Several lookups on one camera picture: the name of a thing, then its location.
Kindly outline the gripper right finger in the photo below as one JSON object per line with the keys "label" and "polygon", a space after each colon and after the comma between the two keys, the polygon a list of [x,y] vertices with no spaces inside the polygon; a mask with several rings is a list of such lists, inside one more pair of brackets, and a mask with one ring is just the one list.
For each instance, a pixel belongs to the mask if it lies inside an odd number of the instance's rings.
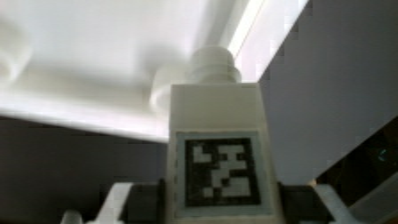
{"label": "gripper right finger", "polygon": [[285,224],[362,224],[326,184],[278,185]]}

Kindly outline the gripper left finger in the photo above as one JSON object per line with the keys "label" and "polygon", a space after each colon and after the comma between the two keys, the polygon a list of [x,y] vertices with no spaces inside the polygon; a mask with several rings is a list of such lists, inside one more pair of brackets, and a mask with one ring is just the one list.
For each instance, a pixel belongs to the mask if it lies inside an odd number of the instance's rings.
{"label": "gripper left finger", "polygon": [[111,185],[97,215],[85,221],[67,210],[60,224],[165,224],[163,182],[118,182]]}

